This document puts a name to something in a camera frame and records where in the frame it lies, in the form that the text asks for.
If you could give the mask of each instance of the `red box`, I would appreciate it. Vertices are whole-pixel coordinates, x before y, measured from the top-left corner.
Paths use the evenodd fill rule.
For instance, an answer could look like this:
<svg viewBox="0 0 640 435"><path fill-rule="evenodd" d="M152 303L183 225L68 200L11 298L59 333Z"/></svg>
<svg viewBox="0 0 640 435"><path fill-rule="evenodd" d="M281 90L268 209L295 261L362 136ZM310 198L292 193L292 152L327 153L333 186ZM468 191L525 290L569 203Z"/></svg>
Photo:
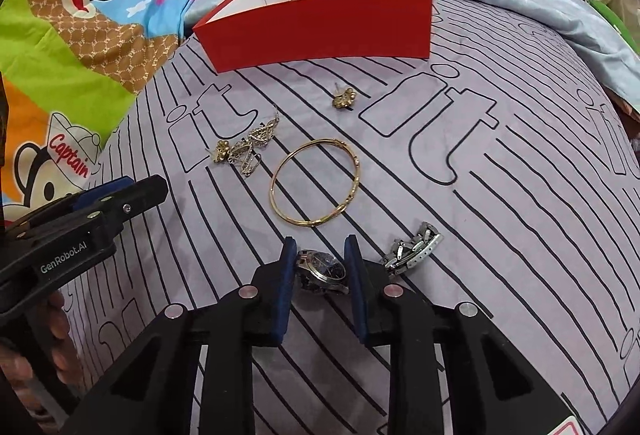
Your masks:
<svg viewBox="0 0 640 435"><path fill-rule="evenodd" d="M428 58L432 3L225 0L193 30L218 72L320 58Z"/></svg>

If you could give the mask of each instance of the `screw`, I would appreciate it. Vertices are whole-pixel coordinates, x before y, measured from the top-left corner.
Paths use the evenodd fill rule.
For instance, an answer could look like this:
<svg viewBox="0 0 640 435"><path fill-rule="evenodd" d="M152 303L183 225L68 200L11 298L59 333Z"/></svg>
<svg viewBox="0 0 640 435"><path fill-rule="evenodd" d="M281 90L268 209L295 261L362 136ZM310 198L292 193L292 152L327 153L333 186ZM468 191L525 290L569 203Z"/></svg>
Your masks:
<svg viewBox="0 0 640 435"><path fill-rule="evenodd" d="M182 316L182 312L184 309L182 305L178 305L177 303L173 303L169 305L166 309L164 309L164 315L167 316L171 320L175 320Z"/></svg>
<svg viewBox="0 0 640 435"><path fill-rule="evenodd" d="M385 287L385 295L390 298L399 298L402 293L404 293L404 289L394 283Z"/></svg>
<svg viewBox="0 0 640 435"><path fill-rule="evenodd" d="M258 295L258 290L253 285L245 285L238 289L238 294L240 294L241 298L251 299Z"/></svg>
<svg viewBox="0 0 640 435"><path fill-rule="evenodd" d="M476 314L478 314L478 307L476 307L473 303L465 302L461 303L460 307L458 307L460 314L466 316L467 318L472 318Z"/></svg>

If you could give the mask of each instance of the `finger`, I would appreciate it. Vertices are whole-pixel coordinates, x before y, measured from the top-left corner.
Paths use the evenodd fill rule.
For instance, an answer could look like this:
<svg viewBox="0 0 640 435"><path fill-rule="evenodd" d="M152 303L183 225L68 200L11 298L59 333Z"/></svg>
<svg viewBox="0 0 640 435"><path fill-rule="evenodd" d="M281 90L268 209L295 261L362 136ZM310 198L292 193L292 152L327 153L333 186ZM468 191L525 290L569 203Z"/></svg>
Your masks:
<svg viewBox="0 0 640 435"><path fill-rule="evenodd" d="M0 345L0 368L9 382L27 381L33 377L29 361L4 345Z"/></svg>
<svg viewBox="0 0 640 435"><path fill-rule="evenodd" d="M36 399L36 396L33 394L33 392L26 386L14 387L14 392L25 408L28 408L31 411L37 411L42 408L40 401Z"/></svg>
<svg viewBox="0 0 640 435"><path fill-rule="evenodd" d="M46 423L38 423L38 425L42 428L42 431L45 435L58 435L60 430L58 429L58 425L54 421L49 421Z"/></svg>
<svg viewBox="0 0 640 435"><path fill-rule="evenodd" d="M51 296L49 296L49 305L54 309L62 309L65 306L65 297L62 292L56 290Z"/></svg>
<svg viewBox="0 0 640 435"><path fill-rule="evenodd" d="M51 330L51 333L58 339L65 339L69 334L69 320L66 317L64 311L60 309L52 309L49 307L47 310L47 325Z"/></svg>
<svg viewBox="0 0 640 435"><path fill-rule="evenodd" d="M78 352L71 338L60 341L51 350L53 362L58 368L60 381L67 385L77 385L82 379L82 368L78 359Z"/></svg>

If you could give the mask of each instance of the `human hand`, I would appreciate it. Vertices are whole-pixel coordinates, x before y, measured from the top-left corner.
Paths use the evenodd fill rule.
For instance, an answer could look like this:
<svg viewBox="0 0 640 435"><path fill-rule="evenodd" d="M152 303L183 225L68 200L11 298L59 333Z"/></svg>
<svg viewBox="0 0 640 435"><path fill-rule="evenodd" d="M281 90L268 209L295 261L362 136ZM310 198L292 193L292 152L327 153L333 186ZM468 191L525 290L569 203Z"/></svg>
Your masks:
<svg viewBox="0 0 640 435"><path fill-rule="evenodd" d="M69 337L69 321L62 310L64 304L63 295L56 291L46 302L37 305L37 310L55 338L51 354L58 371L58 378L67 385L79 385L82 370L78 352ZM33 377L33 369L29 361L0 345L0 367L22 404L32 412L42 410L42 405L26 386L26 382Z"/></svg>

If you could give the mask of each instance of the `jewelry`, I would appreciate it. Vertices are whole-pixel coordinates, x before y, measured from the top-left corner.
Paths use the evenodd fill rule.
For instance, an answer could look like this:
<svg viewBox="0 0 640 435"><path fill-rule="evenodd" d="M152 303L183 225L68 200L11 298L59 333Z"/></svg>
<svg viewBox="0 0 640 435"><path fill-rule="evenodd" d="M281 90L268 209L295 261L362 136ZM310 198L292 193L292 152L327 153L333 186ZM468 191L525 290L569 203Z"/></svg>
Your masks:
<svg viewBox="0 0 640 435"><path fill-rule="evenodd" d="M269 144L279 122L280 116L276 108L276 115L273 119L267 124L260 123L258 128L252 129L246 137L242 137L233 146L229 146L228 140L219 140L213 152L207 151L209 151L214 163L218 164L226 160L229 164L239 164L240 173L248 177L262 160L262 155L256 153L254 148L265 148Z"/></svg>
<svg viewBox="0 0 640 435"><path fill-rule="evenodd" d="M410 241L396 238L391 251L380 263L386 267L390 275L397 276L427 258L443 238L433 225L422 222L418 233Z"/></svg>
<svg viewBox="0 0 640 435"><path fill-rule="evenodd" d="M303 249L298 251L296 273L302 288L315 294L348 294L347 269L329 253Z"/></svg>
<svg viewBox="0 0 640 435"><path fill-rule="evenodd" d="M351 86L348 86L345 91L341 92L338 88L338 85L335 85L337 89L337 94L334 97L334 108L351 108L354 101L356 100L356 91Z"/></svg>
<svg viewBox="0 0 640 435"><path fill-rule="evenodd" d="M267 124L260 123L258 128L249 132L247 139L253 144L254 147L264 148L269 144L269 141L273 138L276 126L280 122L280 116L276 109L276 116L271 119Z"/></svg>
<svg viewBox="0 0 640 435"><path fill-rule="evenodd" d="M280 170L282 169L284 164L290 161L302 150L311 148L312 146L316 146L319 144L329 144L331 146L340 148L341 150L346 151L349 157L351 157L351 160L353 161L353 166L355 169L351 190L349 191L349 194L347 195L347 198L345 198L344 202L341 203L337 208L335 208L332 212L330 212L326 216L322 216L321 218L317 220L312 220L312 221L300 221L300 220L292 219L290 216L287 216L282 211L280 211L280 209L278 209L278 206L276 205L276 198L275 198L276 178L278 177L278 173L280 173ZM269 187L269 201L271 203L271 207L276 212L276 214L284 221L289 222L289 224L300 225L301 227L316 227L316 225L324 224L324 222L328 222L329 220L334 218L334 216L338 216L341 212L343 212L353 200L353 197L356 194L356 190L358 189L359 185L360 185L360 160L358 159L358 157L355 156L353 151L351 151L351 148L347 145L347 143L338 139L316 139L311 142L307 142L306 144L303 144L296 150L293 150L280 163L276 171L274 171L273 177L271 177L271 184Z"/></svg>
<svg viewBox="0 0 640 435"><path fill-rule="evenodd" d="M218 145L216 146L216 149L214 151L216 156L214 157L213 162L215 162L216 164L219 164L219 163L225 161L226 158L228 158L228 156L229 156L229 150L231 150L231 148L229 146L229 141L228 140L219 140L218 141Z"/></svg>

